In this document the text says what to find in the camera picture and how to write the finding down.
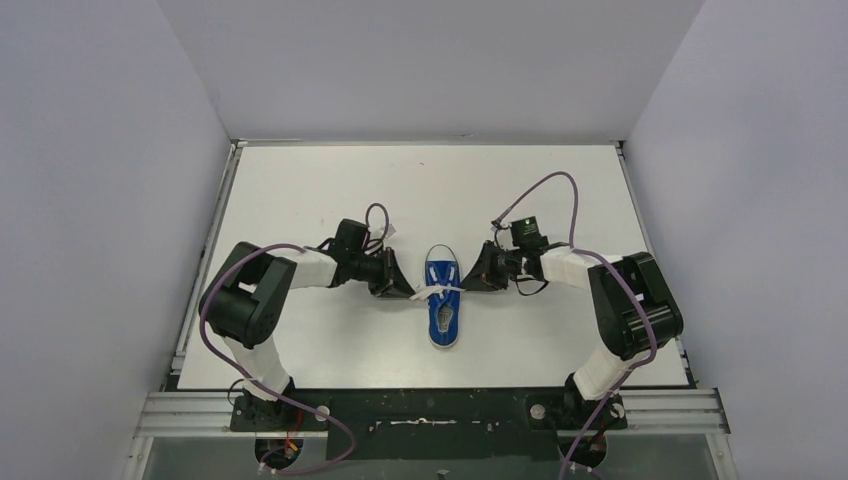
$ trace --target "table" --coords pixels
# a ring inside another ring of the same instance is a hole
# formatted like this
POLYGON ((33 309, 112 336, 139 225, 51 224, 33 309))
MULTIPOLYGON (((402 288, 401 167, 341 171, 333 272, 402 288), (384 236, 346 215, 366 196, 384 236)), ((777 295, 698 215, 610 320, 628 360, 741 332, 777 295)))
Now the table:
MULTIPOLYGON (((424 257, 436 243, 452 247, 465 274, 492 236, 489 222, 555 170, 570 172, 580 187, 576 245, 617 255, 646 250, 612 145, 247 146, 205 282, 239 241, 315 246, 342 218, 362 221, 372 202, 389 209, 397 233, 387 245, 413 287, 423 285, 424 257)), ((535 215, 551 242, 564 241, 571 208, 569 184, 558 177, 507 221, 535 215)), ((301 388, 559 386, 599 341, 590 295, 562 285, 531 298, 513 287, 464 293, 459 339, 446 350, 433 347, 427 325, 426 302, 375 299, 351 281, 289 292, 274 340, 301 388)), ((239 375, 206 350, 197 328, 195 321, 179 388, 229 387, 239 375)), ((688 384, 672 342, 626 385, 688 384)))

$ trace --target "wall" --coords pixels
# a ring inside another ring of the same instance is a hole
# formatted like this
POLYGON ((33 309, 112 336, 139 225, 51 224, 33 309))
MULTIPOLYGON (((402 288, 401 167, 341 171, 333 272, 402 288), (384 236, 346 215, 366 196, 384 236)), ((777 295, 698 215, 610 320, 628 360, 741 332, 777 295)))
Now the wall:
POLYGON ((848 3, 707 1, 625 145, 744 480, 844 478, 848 3))
POLYGON ((227 135, 152 0, 0 6, 3 477, 115 478, 227 135))
POLYGON ((598 142, 703 0, 160 0, 233 137, 598 142))

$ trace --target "white wall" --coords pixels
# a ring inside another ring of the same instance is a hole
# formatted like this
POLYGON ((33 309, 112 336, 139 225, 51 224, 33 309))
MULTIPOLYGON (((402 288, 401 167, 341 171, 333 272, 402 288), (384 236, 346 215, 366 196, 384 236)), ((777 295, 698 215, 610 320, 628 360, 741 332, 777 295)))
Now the white wall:
POLYGON ((744 480, 845 478, 848 3, 708 0, 625 144, 744 480))
POLYGON ((159 0, 233 137, 607 142, 703 0, 159 0))
POLYGON ((0 6, 3 478, 119 475, 228 145, 155 0, 0 6))

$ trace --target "white tabletop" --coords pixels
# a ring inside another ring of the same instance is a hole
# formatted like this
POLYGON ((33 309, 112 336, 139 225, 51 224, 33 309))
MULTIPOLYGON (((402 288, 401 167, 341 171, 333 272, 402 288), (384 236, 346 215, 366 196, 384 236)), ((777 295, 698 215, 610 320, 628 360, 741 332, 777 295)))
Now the white tabletop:
MULTIPOLYGON (((570 172, 580 187, 577 246, 616 255, 646 249, 612 146, 248 146, 207 279, 239 241, 315 246, 342 218, 362 221, 371 202, 389 209, 397 233, 387 245, 413 287, 423 284, 424 256, 436 243, 453 248, 465 274, 492 236, 489 222, 555 170, 570 172)), ((565 241, 571 208, 571 189, 560 177, 506 220, 535 215, 551 242, 565 241)), ((591 296, 562 285, 530 298, 514 287, 463 293, 459 340, 446 350, 430 343, 427 318, 426 302, 375 299, 351 281, 290 291, 274 340, 283 365, 306 388, 560 386, 600 341, 591 296)), ((229 387, 238 374, 206 350, 197 328, 195 322, 179 387, 229 387)), ((627 382, 687 384, 673 342, 627 382)))

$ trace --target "blue shoe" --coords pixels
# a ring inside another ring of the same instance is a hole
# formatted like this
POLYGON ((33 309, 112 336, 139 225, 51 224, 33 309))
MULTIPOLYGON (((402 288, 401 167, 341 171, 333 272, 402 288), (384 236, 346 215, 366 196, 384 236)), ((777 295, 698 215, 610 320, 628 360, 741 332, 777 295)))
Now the blue shoe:
POLYGON ((459 336, 459 262, 446 245, 435 245, 427 253, 424 265, 425 283, 438 288, 428 297, 430 304, 430 340, 440 348, 456 343, 459 336))

